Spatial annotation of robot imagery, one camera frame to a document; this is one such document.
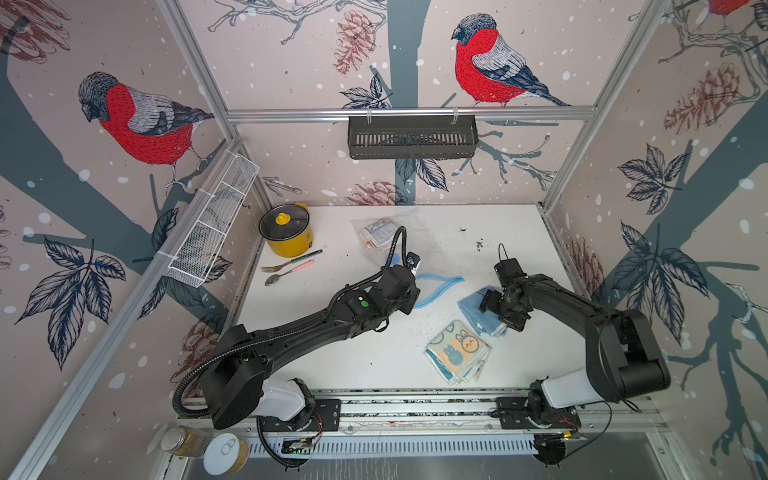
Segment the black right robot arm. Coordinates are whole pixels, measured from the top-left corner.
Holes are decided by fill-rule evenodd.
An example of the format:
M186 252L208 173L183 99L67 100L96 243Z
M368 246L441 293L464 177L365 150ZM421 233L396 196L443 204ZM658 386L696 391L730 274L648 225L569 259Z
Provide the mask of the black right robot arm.
M526 274L514 259L500 261L494 270L501 289L484 294L482 312L521 332L531 313L542 311L585 341L585 366L534 382L530 401L552 410L567 409L620 403L670 387L667 363L642 312L602 306L546 275Z

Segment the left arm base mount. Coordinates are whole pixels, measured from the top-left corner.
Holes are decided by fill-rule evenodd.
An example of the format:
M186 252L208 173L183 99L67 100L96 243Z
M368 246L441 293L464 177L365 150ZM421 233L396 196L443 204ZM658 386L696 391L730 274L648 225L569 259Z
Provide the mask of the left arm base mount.
M277 417L263 417L260 427L268 433L336 432L341 418L341 400L315 399L287 421Z

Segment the bunny print towel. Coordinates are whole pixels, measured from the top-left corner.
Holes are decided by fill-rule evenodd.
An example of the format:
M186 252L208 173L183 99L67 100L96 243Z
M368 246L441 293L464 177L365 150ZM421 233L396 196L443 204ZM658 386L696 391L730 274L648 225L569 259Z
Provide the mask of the bunny print towel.
M443 380L460 385L480 378L491 348L455 320L428 343L424 353Z

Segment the clear vacuum bag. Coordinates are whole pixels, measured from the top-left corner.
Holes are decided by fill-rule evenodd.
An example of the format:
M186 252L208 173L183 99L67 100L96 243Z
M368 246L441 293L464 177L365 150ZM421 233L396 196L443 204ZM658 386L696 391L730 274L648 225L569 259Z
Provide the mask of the clear vacuum bag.
M436 302L465 279L450 265L451 258L442 245L443 236L426 224L427 215L416 208L398 214L374 215L351 220L367 260L381 267L391 257L389 266L410 269L421 290L415 309Z

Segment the blue towel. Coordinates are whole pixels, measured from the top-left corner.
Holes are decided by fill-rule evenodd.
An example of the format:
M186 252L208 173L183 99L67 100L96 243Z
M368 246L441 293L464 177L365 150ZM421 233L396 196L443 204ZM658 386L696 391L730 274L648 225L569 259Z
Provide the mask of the blue towel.
M482 312L480 304L485 294L492 290L492 286L486 286L471 295L461 299L458 307L468 324L479 335L487 335L493 338L499 338L506 334L508 326L502 323L496 314L490 311Z

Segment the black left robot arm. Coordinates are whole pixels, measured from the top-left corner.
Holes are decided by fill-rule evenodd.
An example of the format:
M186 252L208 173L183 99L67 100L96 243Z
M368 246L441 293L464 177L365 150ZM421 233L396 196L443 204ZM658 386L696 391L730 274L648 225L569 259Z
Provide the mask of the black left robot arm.
M253 332L242 325L227 330L198 377L213 427L224 430L252 414L291 430L305 427L315 409L306 383L271 382L270 376L321 347L385 329L393 313L411 313L419 293L413 271L395 265L370 282L345 287L328 307L299 320Z

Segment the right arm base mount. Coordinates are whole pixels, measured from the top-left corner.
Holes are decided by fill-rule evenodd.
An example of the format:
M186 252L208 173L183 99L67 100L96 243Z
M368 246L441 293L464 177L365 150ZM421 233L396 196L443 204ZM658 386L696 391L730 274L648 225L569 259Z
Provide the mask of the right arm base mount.
M534 381L525 395L498 397L489 412L503 429L567 429L580 430L581 421L575 407L553 407L546 399L542 380Z

